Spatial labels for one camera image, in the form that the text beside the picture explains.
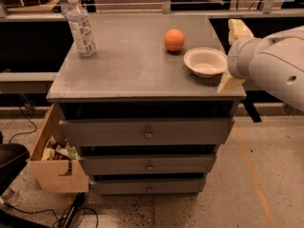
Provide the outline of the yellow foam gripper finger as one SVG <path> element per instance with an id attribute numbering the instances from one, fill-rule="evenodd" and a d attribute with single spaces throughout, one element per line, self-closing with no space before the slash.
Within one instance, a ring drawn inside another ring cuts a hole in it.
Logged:
<path id="1" fill-rule="evenodd" d="M 232 45 L 239 38 L 252 38 L 254 36 L 251 30 L 240 19 L 229 19 L 228 28 L 228 42 L 230 45 Z"/>
<path id="2" fill-rule="evenodd" d="M 221 76 L 220 83 L 218 85 L 218 93 L 233 90 L 237 86 L 242 85 L 244 82 L 244 79 L 235 78 L 228 70 L 226 70 Z"/>

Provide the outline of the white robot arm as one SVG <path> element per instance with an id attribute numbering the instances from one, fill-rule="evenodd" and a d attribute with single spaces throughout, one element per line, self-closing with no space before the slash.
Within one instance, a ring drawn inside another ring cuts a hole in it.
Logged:
<path id="1" fill-rule="evenodd" d="M 304 111 L 304 26 L 257 38 L 240 19 L 228 21 L 227 70 L 218 91 L 251 80 L 282 102 Z"/>

